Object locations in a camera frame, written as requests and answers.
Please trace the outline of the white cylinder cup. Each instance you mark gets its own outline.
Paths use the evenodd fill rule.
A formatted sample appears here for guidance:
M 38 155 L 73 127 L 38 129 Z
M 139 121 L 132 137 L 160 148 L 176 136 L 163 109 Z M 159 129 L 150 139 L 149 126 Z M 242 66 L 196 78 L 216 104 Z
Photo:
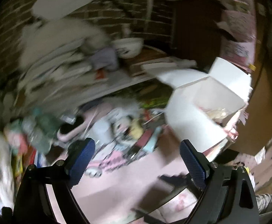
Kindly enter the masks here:
M 103 118 L 97 121 L 89 130 L 89 137 L 99 146 L 112 142 L 113 133 L 109 121 Z

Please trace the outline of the pink hair brush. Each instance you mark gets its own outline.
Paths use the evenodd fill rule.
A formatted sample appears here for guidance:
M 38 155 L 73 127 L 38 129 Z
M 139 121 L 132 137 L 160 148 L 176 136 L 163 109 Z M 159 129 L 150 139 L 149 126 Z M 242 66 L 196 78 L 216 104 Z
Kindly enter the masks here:
M 87 132 L 94 123 L 110 113 L 112 109 L 113 106 L 110 103 L 100 103 L 97 106 L 88 109 L 78 115 L 73 124 L 62 124 L 56 134 L 57 139 L 65 143 L 80 133 Z

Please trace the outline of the clear liquid bottle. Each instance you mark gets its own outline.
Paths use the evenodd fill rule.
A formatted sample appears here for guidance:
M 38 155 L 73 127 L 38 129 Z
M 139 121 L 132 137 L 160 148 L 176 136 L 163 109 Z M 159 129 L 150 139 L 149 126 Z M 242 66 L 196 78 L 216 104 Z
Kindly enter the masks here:
M 48 154 L 51 149 L 50 139 L 44 134 L 32 116 L 26 116 L 21 123 L 28 142 L 40 153 Z

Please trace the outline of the teal bottle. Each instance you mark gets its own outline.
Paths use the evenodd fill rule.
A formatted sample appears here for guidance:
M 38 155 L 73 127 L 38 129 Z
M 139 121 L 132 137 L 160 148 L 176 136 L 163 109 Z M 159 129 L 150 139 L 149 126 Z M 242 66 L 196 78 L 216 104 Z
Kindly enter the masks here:
M 39 126 L 43 133 L 48 138 L 56 138 L 57 132 L 63 124 L 62 121 L 52 114 L 44 113 L 40 108 L 35 108 L 32 113 L 37 126 Z

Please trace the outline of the panda plush toy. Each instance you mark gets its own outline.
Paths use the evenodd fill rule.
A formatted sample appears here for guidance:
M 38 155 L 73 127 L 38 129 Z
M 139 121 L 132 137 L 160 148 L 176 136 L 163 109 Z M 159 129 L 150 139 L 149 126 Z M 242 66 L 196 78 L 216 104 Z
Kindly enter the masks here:
M 114 136 L 118 136 L 121 135 L 122 133 L 125 133 L 129 129 L 131 122 L 132 120 L 129 116 L 123 116 L 122 118 L 115 121 L 112 124 Z

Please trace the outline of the light blue cosmetic tube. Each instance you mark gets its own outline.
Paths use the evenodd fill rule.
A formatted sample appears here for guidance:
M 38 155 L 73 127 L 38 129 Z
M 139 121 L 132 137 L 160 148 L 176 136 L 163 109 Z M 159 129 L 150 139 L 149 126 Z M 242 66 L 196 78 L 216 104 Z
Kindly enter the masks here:
M 162 133 L 162 126 L 156 127 L 151 138 L 148 140 L 147 144 L 143 147 L 144 152 L 152 153 L 154 151 L 161 133 Z

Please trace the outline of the pink desk mat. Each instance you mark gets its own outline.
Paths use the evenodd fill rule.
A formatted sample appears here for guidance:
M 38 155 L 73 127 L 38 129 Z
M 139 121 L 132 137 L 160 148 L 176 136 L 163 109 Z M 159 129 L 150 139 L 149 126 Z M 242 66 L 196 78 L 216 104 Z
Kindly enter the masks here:
M 180 156 L 180 142 L 189 140 L 203 153 L 211 147 L 208 130 L 203 113 L 170 115 L 153 153 L 99 178 L 83 176 L 72 193 L 88 221 L 129 223 L 140 217 L 137 210 L 152 212 L 174 198 L 180 189 L 160 177 L 188 173 Z

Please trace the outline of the dark pink flat box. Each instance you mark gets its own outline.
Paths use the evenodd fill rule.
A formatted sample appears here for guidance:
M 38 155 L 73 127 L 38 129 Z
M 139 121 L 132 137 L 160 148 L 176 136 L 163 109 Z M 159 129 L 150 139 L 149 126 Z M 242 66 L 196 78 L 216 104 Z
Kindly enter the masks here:
M 135 147 L 142 148 L 144 147 L 153 134 L 153 130 L 146 130 L 143 135 L 138 139 L 138 141 L 134 144 Z

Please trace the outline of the pink cartoon cardboard box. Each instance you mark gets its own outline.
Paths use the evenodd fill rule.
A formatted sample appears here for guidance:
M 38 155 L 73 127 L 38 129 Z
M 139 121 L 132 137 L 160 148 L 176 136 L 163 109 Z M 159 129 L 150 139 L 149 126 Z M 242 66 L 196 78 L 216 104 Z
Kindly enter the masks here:
M 215 59 L 208 73 L 178 67 L 149 72 L 173 89 L 165 108 L 167 124 L 180 141 L 189 140 L 198 152 L 228 135 L 207 112 L 225 109 L 236 114 L 248 102 L 251 76 L 222 58 Z

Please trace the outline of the yellow plush toy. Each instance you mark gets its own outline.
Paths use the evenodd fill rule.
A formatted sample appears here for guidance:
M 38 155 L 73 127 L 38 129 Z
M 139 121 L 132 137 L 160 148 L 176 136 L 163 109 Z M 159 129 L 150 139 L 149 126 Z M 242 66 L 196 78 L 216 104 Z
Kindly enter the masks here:
M 144 133 L 144 130 L 137 119 L 133 119 L 129 128 L 129 135 L 138 140 Z

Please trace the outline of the pink kotex pack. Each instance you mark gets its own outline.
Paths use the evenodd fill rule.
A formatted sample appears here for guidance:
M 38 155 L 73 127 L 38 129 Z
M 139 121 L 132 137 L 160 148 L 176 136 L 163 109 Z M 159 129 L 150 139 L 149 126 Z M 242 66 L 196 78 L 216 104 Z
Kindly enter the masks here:
M 4 128 L 4 135 L 13 155 L 24 155 L 28 152 L 27 137 L 18 124 L 7 124 Z

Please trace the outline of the stack of books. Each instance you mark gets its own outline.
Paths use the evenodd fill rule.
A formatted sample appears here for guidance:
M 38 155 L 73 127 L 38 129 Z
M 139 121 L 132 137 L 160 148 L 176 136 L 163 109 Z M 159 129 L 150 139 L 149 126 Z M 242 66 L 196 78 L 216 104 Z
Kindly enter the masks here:
M 99 71 L 106 69 L 94 70 L 88 58 L 101 49 L 91 51 L 87 42 L 81 46 L 62 46 L 22 70 L 17 84 L 19 107 L 28 109 L 52 99 L 66 88 L 94 84 Z

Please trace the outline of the purple cloth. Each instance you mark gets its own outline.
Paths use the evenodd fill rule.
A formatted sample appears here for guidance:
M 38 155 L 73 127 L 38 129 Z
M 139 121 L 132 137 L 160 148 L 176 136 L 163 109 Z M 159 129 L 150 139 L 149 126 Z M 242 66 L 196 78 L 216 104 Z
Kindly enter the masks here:
M 88 58 L 94 70 L 106 69 L 115 71 L 119 68 L 116 50 L 113 47 L 105 47 Z

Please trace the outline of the panda ceramic bowl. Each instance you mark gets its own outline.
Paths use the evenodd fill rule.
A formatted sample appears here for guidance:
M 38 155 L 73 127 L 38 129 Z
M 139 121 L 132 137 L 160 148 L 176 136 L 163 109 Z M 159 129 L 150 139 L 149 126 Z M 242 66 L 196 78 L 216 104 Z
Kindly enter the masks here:
M 143 44 L 143 38 L 122 38 L 112 41 L 112 45 L 121 59 L 131 59 L 138 56 L 142 51 Z

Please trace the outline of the white fluffy fur piece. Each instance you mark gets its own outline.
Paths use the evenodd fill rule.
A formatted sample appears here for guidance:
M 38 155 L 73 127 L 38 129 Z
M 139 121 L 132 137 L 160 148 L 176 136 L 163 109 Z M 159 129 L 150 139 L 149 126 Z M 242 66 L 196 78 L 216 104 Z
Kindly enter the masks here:
M 19 68 L 26 70 L 62 46 L 81 46 L 84 42 L 91 51 L 96 51 L 108 45 L 110 38 L 101 28 L 76 18 L 26 25 L 19 39 Z

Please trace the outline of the white paper on wall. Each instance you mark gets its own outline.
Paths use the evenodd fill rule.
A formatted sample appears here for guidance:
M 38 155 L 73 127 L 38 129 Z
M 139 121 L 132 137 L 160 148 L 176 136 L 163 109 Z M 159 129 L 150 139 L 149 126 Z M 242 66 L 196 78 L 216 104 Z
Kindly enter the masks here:
M 91 3 L 93 0 L 36 0 L 32 14 L 47 21 L 66 17 L 73 11 Z

